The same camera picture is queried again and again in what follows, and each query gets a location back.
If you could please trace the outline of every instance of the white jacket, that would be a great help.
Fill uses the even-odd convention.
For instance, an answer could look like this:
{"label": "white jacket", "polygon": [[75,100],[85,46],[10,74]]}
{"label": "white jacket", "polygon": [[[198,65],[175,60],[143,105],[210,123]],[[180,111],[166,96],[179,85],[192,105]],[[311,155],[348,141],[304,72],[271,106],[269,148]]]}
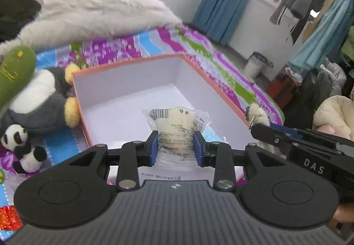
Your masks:
{"label": "white jacket", "polygon": [[331,125],[336,135],[354,141],[354,101],[336,95],[327,98],[313,117],[313,128]]}

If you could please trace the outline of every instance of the blue curtain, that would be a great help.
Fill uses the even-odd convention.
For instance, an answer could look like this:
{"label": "blue curtain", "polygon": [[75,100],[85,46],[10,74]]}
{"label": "blue curtain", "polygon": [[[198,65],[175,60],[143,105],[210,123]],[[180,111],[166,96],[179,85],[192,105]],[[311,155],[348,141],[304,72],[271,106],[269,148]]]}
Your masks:
{"label": "blue curtain", "polygon": [[192,24],[213,41],[226,44],[249,0],[202,0]]}

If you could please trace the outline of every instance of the ribbed gray grip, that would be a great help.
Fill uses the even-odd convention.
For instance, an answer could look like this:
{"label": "ribbed gray grip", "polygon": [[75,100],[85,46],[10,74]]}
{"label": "ribbed gray grip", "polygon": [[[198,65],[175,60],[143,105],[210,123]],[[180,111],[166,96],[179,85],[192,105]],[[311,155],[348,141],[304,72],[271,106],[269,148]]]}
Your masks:
{"label": "ribbed gray grip", "polygon": [[147,181],[138,191],[118,194],[112,206],[88,224],[67,230],[25,225],[6,244],[343,245],[344,241],[326,226],[289,231],[267,226],[250,216],[233,194],[217,192],[206,181]]}

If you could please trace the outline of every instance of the plastic bag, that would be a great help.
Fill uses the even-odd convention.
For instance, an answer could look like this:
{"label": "plastic bag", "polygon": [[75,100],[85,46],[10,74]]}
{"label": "plastic bag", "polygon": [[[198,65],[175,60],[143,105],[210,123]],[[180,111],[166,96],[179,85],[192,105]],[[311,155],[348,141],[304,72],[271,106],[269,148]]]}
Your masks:
{"label": "plastic bag", "polygon": [[177,167],[198,166],[193,151],[193,135],[209,122],[209,114],[182,107],[150,109],[143,114],[152,130],[159,132],[157,163]]}

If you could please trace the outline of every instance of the white fluffy blanket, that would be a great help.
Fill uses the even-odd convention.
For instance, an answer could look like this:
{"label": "white fluffy blanket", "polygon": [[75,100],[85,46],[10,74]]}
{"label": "white fluffy blanket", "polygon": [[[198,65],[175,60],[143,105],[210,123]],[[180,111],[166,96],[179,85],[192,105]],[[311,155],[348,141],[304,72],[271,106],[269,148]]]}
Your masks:
{"label": "white fluffy blanket", "polygon": [[354,141],[354,101],[336,95],[322,102],[314,114],[313,128],[328,132],[324,126],[333,130],[335,135]]}
{"label": "white fluffy blanket", "polygon": [[76,41],[113,38],[181,20],[161,0],[37,0],[42,10],[18,37],[0,44],[0,57],[17,45],[35,52]]}

